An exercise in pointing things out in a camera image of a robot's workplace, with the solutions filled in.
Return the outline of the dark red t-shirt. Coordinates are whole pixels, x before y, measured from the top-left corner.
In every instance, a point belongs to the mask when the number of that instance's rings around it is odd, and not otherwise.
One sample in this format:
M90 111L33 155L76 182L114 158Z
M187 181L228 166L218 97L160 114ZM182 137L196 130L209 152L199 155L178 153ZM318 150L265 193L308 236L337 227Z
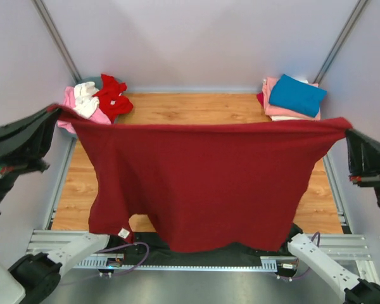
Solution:
M315 164L351 123L345 118L228 125L104 125L60 106L96 173L93 234L128 242L147 215L172 251L240 243L277 251Z

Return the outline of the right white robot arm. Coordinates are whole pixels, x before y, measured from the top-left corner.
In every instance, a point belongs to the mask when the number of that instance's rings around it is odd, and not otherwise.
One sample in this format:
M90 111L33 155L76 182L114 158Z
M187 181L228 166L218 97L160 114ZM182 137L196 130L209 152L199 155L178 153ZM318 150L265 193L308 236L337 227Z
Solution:
M350 181L359 187L374 189L380 209L380 142L355 130L346 131ZM359 278L321 251L295 228L272 240L274 251L299 258L319 275L339 296L342 303L380 303L380 285Z

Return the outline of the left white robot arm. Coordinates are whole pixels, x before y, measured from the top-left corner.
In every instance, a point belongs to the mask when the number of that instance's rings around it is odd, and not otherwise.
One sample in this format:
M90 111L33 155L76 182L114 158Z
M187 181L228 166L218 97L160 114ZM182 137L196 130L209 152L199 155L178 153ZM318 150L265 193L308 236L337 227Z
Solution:
M0 203L19 176L48 169L43 158L61 112L60 106L51 105L0 126ZM112 232L87 232L58 250L25 255L10 268L0 263L0 303L41 303L70 269L97 251L116 253L120 241Z

